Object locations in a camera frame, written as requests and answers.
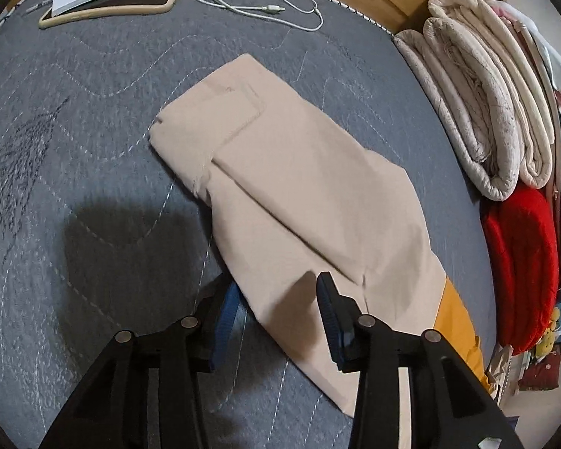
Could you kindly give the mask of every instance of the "yellow fabric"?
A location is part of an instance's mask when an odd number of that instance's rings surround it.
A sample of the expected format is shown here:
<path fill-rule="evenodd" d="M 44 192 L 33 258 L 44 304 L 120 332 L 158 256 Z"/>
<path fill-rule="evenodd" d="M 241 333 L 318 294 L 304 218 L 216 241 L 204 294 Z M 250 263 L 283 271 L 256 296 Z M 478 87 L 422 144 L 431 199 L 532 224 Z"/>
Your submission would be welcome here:
<path fill-rule="evenodd" d="M 476 336 L 474 325 L 459 294 L 447 277 L 443 298 L 438 307 L 434 328 L 455 348 L 470 369 L 488 390 L 488 378 L 484 374 L 484 362 L 480 351 L 480 338 Z"/>

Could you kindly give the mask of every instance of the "folded white blanket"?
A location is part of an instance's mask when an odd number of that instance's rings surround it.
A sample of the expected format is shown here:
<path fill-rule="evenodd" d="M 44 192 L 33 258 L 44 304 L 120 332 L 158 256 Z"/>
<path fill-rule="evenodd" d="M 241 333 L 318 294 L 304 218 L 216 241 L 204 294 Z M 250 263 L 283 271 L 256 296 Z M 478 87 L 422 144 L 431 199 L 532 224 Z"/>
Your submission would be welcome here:
<path fill-rule="evenodd" d="M 551 205 L 553 218 L 555 220 L 555 232 L 557 238 L 561 238 L 561 118 L 560 106 L 557 104 L 555 92 L 549 78 L 544 61 L 540 55 L 540 51 L 532 35 L 529 33 L 525 25 L 513 25 L 513 23 L 504 17 L 501 17 L 503 23 L 509 29 L 511 34 L 519 39 L 522 49 L 526 52 L 530 62 L 534 63 L 536 74 L 545 90 L 549 109 L 551 110 L 551 118 L 555 128 L 555 143 L 551 146 L 553 154 L 553 173 L 551 179 L 546 185 L 546 199 Z"/>
<path fill-rule="evenodd" d="M 396 35 L 395 45 L 416 74 L 472 183 L 487 198 L 504 201 L 518 180 L 520 143 L 500 74 L 457 22 L 430 19 L 425 32 L 445 66 L 414 30 Z"/>
<path fill-rule="evenodd" d="M 544 187 L 552 174 L 555 132 L 545 92 L 520 43 L 483 0 L 430 0 L 428 8 L 463 25 L 489 54 L 509 91 L 524 145 L 519 177 L 534 189 Z"/>
<path fill-rule="evenodd" d="M 513 21 L 514 25 L 517 23 L 523 24 L 528 29 L 536 42 L 538 51 L 552 80 L 553 88 L 561 93 L 561 55 L 541 35 L 536 23 L 504 1 L 486 0 L 486 3 L 488 3 L 498 15 Z"/>

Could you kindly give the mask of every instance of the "yellow plush toy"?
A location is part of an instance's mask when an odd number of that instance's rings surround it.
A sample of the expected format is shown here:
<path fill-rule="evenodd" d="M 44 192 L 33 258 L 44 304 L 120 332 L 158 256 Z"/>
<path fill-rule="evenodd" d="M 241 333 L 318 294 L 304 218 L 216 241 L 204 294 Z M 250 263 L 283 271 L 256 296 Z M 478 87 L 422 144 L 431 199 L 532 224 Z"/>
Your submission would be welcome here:
<path fill-rule="evenodd" d="M 555 331 L 557 330 L 557 321 L 561 316 L 561 311 L 558 307 L 555 307 L 553 313 L 551 315 L 551 325 L 546 328 L 545 334 L 543 337 L 540 338 L 538 344 L 536 344 L 536 358 L 542 358 L 546 356 L 555 345 L 555 340 L 557 339 L 557 335 Z"/>

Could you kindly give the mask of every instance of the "red pillow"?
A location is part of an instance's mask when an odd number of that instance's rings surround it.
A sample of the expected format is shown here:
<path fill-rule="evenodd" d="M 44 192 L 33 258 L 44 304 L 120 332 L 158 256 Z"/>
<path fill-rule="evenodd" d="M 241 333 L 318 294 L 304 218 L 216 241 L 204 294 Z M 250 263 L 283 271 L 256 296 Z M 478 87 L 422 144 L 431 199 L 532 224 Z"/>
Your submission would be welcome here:
<path fill-rule="evenodd" d="M 557 351 L 551 351 L 542 361 L 530 365 L 524 371 L 519 389 L 546 391 L 559 388 L 560 367 L 561 355 Z"/>
<path fill-rule="evenodd" d="M 504 202 L 487 202 L 482 226 L 497 300 L 497 336 L 513 354 L 533 348 L 551 323 L 559 283 L 551 208 L 536 189 L 518 183 Z"/>

